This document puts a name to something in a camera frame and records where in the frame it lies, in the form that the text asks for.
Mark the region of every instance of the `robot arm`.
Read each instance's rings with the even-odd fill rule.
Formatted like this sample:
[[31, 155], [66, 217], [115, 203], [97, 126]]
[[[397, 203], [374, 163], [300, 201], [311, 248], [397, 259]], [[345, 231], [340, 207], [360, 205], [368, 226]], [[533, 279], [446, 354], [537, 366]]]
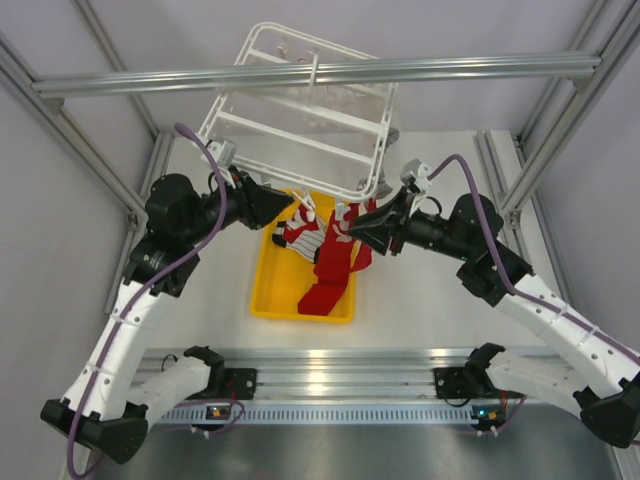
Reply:
[[[228, 168], [226, 177], [231, 183], [225, 184], [222, 228], [240, 221], [252, 230], [260, 229], [293, 203], [291, 196], [257, 185], [234, 167]], [[144, 351], [199, 257], [192, 256], [148, 291], [139, 292], [210, 234], [221, 214], [220, 192], [200, 196], [187, 177], [166, 175], [152, 185], [145, 211], [149, 217], [145, 236], [129, 256], [114, 310], [93, 353], [62, 398], [47, 401], [40, 415], [62, 434], [74, 432], [74, 441], [118, 463], [133, 457], [149, 428], [176, 404], [202, 391], [215, 397], [224, 374], [220, 355], [193, 347], [167, 371], [131, 388]], [[137, 296], [124, 315], [125, 306]], [[72, 428], [74, 417], [79, 418], [76, 428]]]
[[409, 243], [461, 260], [457, 276], [472, 295], [523, 324], [573, 367], [520, 358], [486, 344], [464, 368], [473, 395], [510, 390], [538, 398], [578, 416], [607, 443], [628, 447], [640, 431], [638, 354], [601, 332], [495, 240], [503, 220], [477, 191], [460, 197], [448, 219], [417, 210], [434, 177], [425, 167], [419, 161], [407, 164], [405, 186], [386, 205], [359, 217], [350, 234], [382, 255], [397, 255]]

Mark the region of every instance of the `yellow bin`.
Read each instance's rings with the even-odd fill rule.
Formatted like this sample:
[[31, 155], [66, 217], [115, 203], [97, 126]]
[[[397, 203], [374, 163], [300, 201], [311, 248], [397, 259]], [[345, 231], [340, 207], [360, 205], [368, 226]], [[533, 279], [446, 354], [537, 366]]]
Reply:
[[[328, 224], [335, 200], [317, 192], [313, 192], [311, 196], [316, 204], [316, 214]], [[356, 304], [356, 279], [353, 273], [349, 275], [347, 290], [329, 315], [298, 313], [298, 302], [317, 281], [313, 273], [314, 265], [297, 252], [278, 247], [271, 240], [277, 222], [291, 218], [298, 205], [299, 202], [296, 200], [273, 223], [264, 228], [249, 311], [252, 315], [263, 318], [349, 323], [353, 320]]]

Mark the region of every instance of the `white wall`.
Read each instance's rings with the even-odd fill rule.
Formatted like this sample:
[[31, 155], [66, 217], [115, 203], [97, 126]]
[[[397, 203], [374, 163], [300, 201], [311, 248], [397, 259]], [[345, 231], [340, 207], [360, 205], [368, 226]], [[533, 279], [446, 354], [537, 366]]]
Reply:
[[640, 350], [640, 49], [542, 186], [574, 284], [595, 323]]
[[[470, 56], [564, 50], [589, 0], [109, 0], [93, 2], [131, 70], [233, 63], [249, 30], [275, 21], [379, 57]], [[518, 131], [543, 79], [404, 84], [408, 131]], [[199, 125], [213, 92], [146, 96], [163, 126]]]

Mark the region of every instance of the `metal bar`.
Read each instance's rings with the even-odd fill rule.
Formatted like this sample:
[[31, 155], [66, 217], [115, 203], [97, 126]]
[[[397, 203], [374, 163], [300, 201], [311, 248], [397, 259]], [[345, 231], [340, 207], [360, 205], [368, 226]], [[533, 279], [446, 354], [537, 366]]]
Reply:
[[[520, 161], [520, 168], [522, 168], [526, 163], [526, 148], [524, 144], [519, 141], [516, 141], [514, 146], [518, 154], [518, 160]], [[544, 197], [540, 192], [535, 192], [531, 197], [531, 203], [533, 204], [533, 211], [540, 225], [540, 233], [542, 234], [542, 239], [547, 249], [547, 254], [549, 255], [549, 262], [551, 263], [553, 274], [556, 277], [560, 296], [571, 303], [576, 309], [580, 310], [580, 305], [576, 300], [576, 295], [574, 295], [573, 282], [567, 274], [566, 263], [558, 246], [558, 240], [549, 226], [549, 208], [547, 207]]]
[[[161, 132], [156, 137], [156, 142], [153, 145], [153, 151], [151, 152], [151, 158], [147, 165], [147, 171], [145, 172], [142, 186], [140, 187], [140, 197], [147, 198], [149, 195], [149, 189], [151, 184], [164, 175], [167, 164], [169, 163], [169, 157], [171, 155], [171, 148], [173, 147], [173, 135], [168, 132]], [[131, 253], [133, 247], [142, 239], [146, 226], [146, 215], [143, 220], [137, 225], [137, 229], [129, 229], [127, 236], [122, 246], [122, 253], [118, 259], [116, 265], [116, 273], [111, 282], [111, 288], [107, 295], [107, 303], [105, 306], [105, 313], [111, 313], [116, 301], [116, 295], [118, 294], [118, 288], [120, 287], [120, 281], [122, 280], [122, 272], [124, 270], [127, 258]]]
[[[75, 6], [78, 15], [84, 22], [87, 30], [95, 40], [98, 48], [102, 52], [102, 55], [106, 59], [107, 63], [112, 70], [117, 72], [124, 72], [127, 70], [124, 62], [120, 58], [118, 51], [113, 45], [111, 38], [107, 34], [104, 26], [100, 22], [98, 15], [91, 6], [88, 0], [72, 0], [71, 3]], [[132, 95], [129, 97], [129, 102], [135, 110], [142, 123], [147, 127], [147, 130], [151, 134], [151, 137], [155, 139], [158, 135], [158, 127], [151, 117], [151, 113], [144, 103], [144, 100], [138, 95]]]
[[[507, 191], [507, 180], [500, 166], [498, 152], [491, 136], [491, 132], [478, 130], [475, 137], [480, 152], [480, 162], [485, 171], [493, 202], [498, 205]], [[504, 241], [511, 250], [518, 253], [527, 262], [531, 262], [529, 251], [522, 235], [520, 223], [515, 219], [508, 219], [502, 229]]]
[[307, 137], [302, 137], [300, 135], [295, 135], [293, 133], [286, 132], [284, 130], [279, 130], [277, 128], [270, 127], [268, 125], [264, 125], [262, 123], [254, 122], [253, 120], [248, 120], [246, 118], [239, 117], [237, 115], [233, 115], [232, 113], [227, 112], [218, 112], [218, 118], [222, 122], [227, 122], [232, 125], [238, 125], [241, 127], [246, 127], [249, 130], [253, 130], [258, 133], [265, 133], [269, 135], [276, 136], [278, 138], [282, 138], [292, 143], [296, 143], [298, 145], [302, 145], [309, 148], [314, 148], [316, 150], [320, 150], [323, 152], [328, 152], [333, 155], [337, 155], [339, 157], [348, 158], [351, 160], [355, 160], [360, 163], [364, 163], [365, 165], [371, 165], [372, 159], [369, 157], [365, 157], [364, 155], [360, 155], [358, 153], [350, 152], [349, 150], [344, 150], [342, 148], [334, 147], [332, 145], [328, 145], [326, 143], [318, 142], [316, 140], [311, 140]]
[[[229, 368], [257, 370], [255, 400], [286, 405], [384, 403], [433, 404], [433, 369], [462, 366], [472, 349], [215, 349]], [[514, 353], [566, 366], [549, 347], [515, 347]], [[169, 353], [184, 349], [148, 349], [135, 374], [140, 384], [157, 375]]]
[[[594, 0], [589, 8], [589, 11], [585, 15], [580, 27], [573, 37], [573, 40], [569, 44], [568, 50], [580, 50], [584, 48], [584, 44], [587, 42], [595, 28], [598, 26], [600, 20], [602, 20], [604, 13], [613, 4], [611, 0]], [[535, 128], [537, 127], [543, 114], [549, 108], [551, 101], [556, 98], [562, 84], [561, 78], [552, 79], [545, 87], [542, 95], [535, 103], [535, 108], [531, 113], [529, 120], [522, 129], [520, 137], [526, 142]]]
[[59, 115], [49, 110], [38, 92], [31, 87], [32, 81], [29, 68], [21, 63], [19, 55], [9, 42], [4, 37], [0, 37], [0, 82], [28, 108], [61, 145], [97, 175], [120, 203], [138, 217], [143, 217], [142, 199], [116, 174], [110, 162], [93, 145], [64, 108]]
[[[518, 77], [591, 77], [595, 52], [560, 52], [444, 59], [361, 60], [317, 66], [315, 85]], [[105, 73], [42, 77], [43, 98], [203, 90], [308, 86], [313, 65], [234, 65], [210, 70]]]
[[589, 84], [584, 91], [574, 95], [540, 147], [531, 155], [518, 174], [500, 205], [500, 213], [503, 216], [522, 210], [522, 206], [540, 185], [545, 172], [558, 159], [587, 114], [631, 56], [639, 41], [640, 2], [635, 1], [603, 51], [602, 63], [596, 68]]

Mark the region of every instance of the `white cable clip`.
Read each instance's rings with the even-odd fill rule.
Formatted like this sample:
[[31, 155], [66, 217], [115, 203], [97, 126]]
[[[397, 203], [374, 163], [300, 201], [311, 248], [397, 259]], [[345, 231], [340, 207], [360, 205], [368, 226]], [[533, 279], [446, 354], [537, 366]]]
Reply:
[[102, 367], [98, 367], [95, 363], [87, 362], [87, 363], [85, 363], [85, 368], [87, 370], [89, 370], [90, 372], [97, 373], [98, 375], [106, 375], [106, 376], [111, 377], [111, 378], [115, 377], [113, 372], [110, 372], [109, 370], [105, 370]]
[[589, 340], [591, 337], [593, 337], [598, 330], [600, 330], [600, 329], [596, 325], [592, 325], [591, 326], [591, 330], [589, 330], [587, 333], [584, 334], [584, 336], [580, 339], [580, 341], [578, 342], [576, 347], [582, 348], [582, 346], [585, 343], [587, 343], [587, 340]]
[[431, 181], [429, 180], [430, 174], [431, 169], [429, 166], [417, 158], [407, 162], [402, 168], [400, 179], [414, 195], [409, 216], [412, 216], [416, 210], [418, 210], [420, 204], [427, 198], [429, 188], [431, 187]]
[[129, 325], [130, 327], [146, 328], [146, 329], [153, 330], [152, 326], [146, 325], [145, 322], [142, 321], [142, 318], [140, 318], [138, 315], [132, 315], [131, 312], [129, 312], [125, 318], [122, 318], [122, 317], [120, 317], [119, 315], [116, 315], [116, 314], [109, 315], [109, 318], [111, 318], [116, 323], [121, 323], [123, 325]]

